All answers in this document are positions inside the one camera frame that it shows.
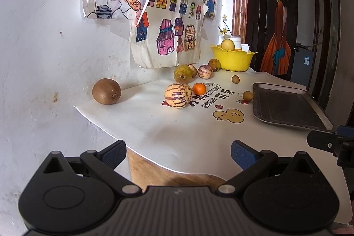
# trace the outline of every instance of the metal tray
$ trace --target metal tray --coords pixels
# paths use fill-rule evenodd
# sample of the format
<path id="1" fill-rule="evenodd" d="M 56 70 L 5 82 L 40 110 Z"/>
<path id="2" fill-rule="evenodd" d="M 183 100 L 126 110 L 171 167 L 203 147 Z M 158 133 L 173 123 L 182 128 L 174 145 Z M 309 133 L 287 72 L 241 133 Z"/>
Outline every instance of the metal tray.
<path id="1" fill-rule="evenodd" d="M 305 90 L 254 83 L 253 94 L 253 114 L 264 122 L 335 133 L 324 111 Z"/>

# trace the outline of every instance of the wooden door frame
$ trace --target wooden door frame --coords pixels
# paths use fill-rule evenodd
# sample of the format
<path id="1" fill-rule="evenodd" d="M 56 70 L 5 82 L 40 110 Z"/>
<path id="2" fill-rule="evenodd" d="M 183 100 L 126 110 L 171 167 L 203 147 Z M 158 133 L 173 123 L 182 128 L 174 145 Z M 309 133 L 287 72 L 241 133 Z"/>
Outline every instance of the wooden door frame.
<path id="1" fill-rule="evenodd" d="M 312 96 L 316 101 L 319 101 L 322 84 L 325 77 L 326 67 L 327 67 L 327 58 L 328 58 L 328 50 L 330 47 L 330 37 L 331 37 L 331 7 L 330 7 L 331 0 L 323 0 L 323 41 L 322 41 L 322 49 L 321 49 L 321 58 L 320 64 L 318 68 L 317 78 L 315 82 L 315 86 L 313 89 Z M 341 2 L 338 0 L 338 18 L 339 18 L 339 25 L 338 25 L 338 41 L 337 41 L 337 56 L 335 61 L 335 73 L 332 79 L 333 80 L 336 74 L 337 69 L 337 61 L 338 61 L 338 52 L 339 52 L 339 44 L 340 44 L 340 36 L 341 36 Z"/>
<path id="2" fill-rule="evenodd" d="M 314 33 L 313 33 L 313 44 L 318 43 L 319 28 L 320 28 L 320 0 L 315 0 L 315 28 L 314 28 Z M 315 67 L 317 46 L 314 46 L 313 52 L 314 52 L 313 64 L 312 64 L 312 68 L 311 68 L 311 74 L 310 74 L 308 87 L 310 86 L 310 83 L 311 83 L 311 80 L 312 80 L 312 76 L 313 76 L 313 70 L 314 70 L 314 67 Z"/>

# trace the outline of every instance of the sandal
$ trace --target sandal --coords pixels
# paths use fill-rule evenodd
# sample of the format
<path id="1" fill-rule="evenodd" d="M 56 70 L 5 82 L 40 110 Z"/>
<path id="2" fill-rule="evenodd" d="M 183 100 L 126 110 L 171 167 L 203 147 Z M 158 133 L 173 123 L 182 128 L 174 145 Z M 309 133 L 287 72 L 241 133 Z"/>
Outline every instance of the sandal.
<path id="1" fill-rule="evenodd" d="M 133 9 L 133 10 L 140 10 L 141 9 L 141 3 L 139 0 L 125 0 L 127 4 Z"/>

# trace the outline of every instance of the yellow basket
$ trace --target yellow basket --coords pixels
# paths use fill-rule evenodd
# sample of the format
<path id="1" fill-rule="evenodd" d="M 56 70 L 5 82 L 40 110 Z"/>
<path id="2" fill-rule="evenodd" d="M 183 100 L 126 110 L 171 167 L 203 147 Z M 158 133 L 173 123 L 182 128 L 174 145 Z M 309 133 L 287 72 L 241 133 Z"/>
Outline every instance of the yellow basket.
<path id="1" fill-rule="evenodd" d="M 224 70 L 243 72 L 246 71 L 251 64 L 252 57 L 257 52 L 242 51 L 242 50 L 223 50 L 221 47 L 211 45 L 214 53 L 214 58 L 220 61 L 221 68 Z"/>

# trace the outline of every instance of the pink house drawing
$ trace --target pink house drawing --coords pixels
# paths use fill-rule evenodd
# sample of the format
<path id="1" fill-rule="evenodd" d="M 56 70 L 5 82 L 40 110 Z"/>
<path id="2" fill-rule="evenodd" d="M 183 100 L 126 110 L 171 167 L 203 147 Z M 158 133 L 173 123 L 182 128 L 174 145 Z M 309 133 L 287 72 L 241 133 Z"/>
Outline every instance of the pink house drawing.
<path id="1" fill-rule="evenodd" d="M 160 55 L 167 55 L 175 50 L 175 34 L 172 31 L 172 20 L 162 19 L 160 34 L 156 39 Z"/>

